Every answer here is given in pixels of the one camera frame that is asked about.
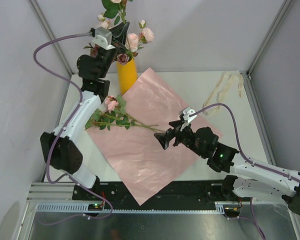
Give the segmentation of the pale pink rose stem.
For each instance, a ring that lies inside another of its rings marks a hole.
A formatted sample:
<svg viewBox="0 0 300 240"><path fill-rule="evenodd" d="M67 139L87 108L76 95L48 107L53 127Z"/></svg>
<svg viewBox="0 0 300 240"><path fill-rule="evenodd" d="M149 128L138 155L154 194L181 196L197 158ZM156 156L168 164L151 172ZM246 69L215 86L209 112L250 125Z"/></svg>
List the pale pink rose stem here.
<svg viewBox="0 0 300 240"><path fill-rule="evenodd" d="M155 40L155 33L147 27L147 22L145 20L141 20L138 25L140 33L128 33L126 36L126 54L130 59L138 55L138 50L143 49L143 45Z"/></svg>

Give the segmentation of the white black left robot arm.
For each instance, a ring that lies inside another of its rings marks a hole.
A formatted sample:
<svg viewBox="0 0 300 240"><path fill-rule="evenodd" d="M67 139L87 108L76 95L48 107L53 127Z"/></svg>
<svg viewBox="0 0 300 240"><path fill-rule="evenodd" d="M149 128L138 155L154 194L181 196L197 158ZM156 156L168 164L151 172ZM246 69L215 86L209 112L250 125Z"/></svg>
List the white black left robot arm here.
<svg viewBox="0 0 300 240"><path fill-rule="evenodd" d="M77 139L92 114L108 96L110 82L105 79L117 54L125 52L129 22L111 29L92 28L87 36L98 47L95 57L81 55L76 62L82 86L71 82L79 92L79 99L71 112L51 133L40 137L44 160L48 168L63 171L76 184L84 186L83 194L90 200L100 196L99 179L83 163L83 155L77 148Z"/></svg>

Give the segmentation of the pink artificial flower bunch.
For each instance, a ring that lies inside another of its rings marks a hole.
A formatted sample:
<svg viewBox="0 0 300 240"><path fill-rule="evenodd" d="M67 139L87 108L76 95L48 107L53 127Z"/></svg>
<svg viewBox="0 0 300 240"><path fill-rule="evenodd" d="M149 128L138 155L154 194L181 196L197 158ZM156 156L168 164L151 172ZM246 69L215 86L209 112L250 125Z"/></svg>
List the pink artificial flower bunch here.
<svg viewBox="0 0 300 240"><path fill-rule="evenodd" d="M85 124L85 130L97 128L110 131L112 127L122 127L128 130L131 127L138 127L148 129L154 133L162 132L158 125L144 124L128 114L126 111L127 102L120 95L116 97L108 95L104 104L105 110L102 111L97 108Z"/></svg>

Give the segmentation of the cream ribbon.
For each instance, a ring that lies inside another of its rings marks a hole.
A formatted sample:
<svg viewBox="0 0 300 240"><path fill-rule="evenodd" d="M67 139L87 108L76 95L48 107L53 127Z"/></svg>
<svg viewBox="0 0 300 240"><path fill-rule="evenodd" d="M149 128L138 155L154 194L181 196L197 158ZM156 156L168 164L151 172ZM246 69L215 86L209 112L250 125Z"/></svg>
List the cream ribbon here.
<svg viewBox="0 0 300 240"><path fill-rule="evenodd" d="M219 81L216 83L212 92L209 94L207 99L204 101L202 107L205 108L211 105L211 100L215 97L216 103L223 103L228 96L228 92L232 85L237 82L237 93L238 97L243 97L244 90L244 78L240 73L223 72L220 76Z"/></svg>

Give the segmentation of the light pink rose stem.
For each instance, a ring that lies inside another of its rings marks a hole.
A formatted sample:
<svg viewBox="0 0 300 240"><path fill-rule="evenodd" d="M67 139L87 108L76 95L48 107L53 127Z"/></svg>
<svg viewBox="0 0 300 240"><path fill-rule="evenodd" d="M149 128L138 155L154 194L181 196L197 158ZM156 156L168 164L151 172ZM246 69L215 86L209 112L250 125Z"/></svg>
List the light pink rose stem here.
<svg viewBox="0 0 300 240"><path fill-rule="evenodd" d="M109 29L111 22L104 16L104 13L101 13L97 16L98 23L96 27L102 27L104 29Z"/></svg>

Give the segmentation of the purple pink wrapping paper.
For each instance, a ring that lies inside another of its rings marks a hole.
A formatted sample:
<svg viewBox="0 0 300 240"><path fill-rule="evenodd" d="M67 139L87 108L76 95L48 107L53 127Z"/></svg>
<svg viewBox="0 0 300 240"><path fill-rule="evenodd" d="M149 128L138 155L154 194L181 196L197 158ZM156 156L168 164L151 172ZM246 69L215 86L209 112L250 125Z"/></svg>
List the purple pink wrapping paper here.
<svg viewBox="0 0 300 240"><path fill-rule="evenodd" d="M156 73L149 68L123 95L126 110L145 125L155 125L164 132L184 108L198 110L221 75L219 71ZM163 149L145 127L90 127L85 136L88 169L102 181L122 181L140 205L174 180L223 177L183 145Z"/></svg>

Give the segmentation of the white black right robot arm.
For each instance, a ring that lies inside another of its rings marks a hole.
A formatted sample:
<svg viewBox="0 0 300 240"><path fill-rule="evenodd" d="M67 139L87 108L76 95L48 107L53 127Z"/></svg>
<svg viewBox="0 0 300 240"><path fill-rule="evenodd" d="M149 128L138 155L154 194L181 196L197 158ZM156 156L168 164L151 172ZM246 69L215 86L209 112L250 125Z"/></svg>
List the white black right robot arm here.
<svg viewBox="0 0 300 240"><path fill-rule="evenodd" d="M180 120L170 122L167 131L155 133L154 137L163 149L166 150L174 140L173 146L184 145L206 159L212 170L226 173L220 188L225 200L256 198L281 202L300 216L300 171L243 157L239 150L220 143L210 127L193 131L190 125L182 128L182 124Z"/></svg>

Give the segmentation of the peach rose stem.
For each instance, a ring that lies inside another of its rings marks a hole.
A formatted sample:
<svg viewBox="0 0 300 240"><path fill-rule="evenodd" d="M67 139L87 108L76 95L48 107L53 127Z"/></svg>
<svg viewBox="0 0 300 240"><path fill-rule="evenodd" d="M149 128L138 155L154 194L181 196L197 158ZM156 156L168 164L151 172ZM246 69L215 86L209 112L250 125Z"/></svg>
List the peach rose stem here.
<svg viewBox="0 0 300 240"><path fill-rule="evenodd" d="M127 4L132 0L101 0L102 6L105 9L104 16L108 20L113 20L113 25L127 22L126 11Z"/></svg>

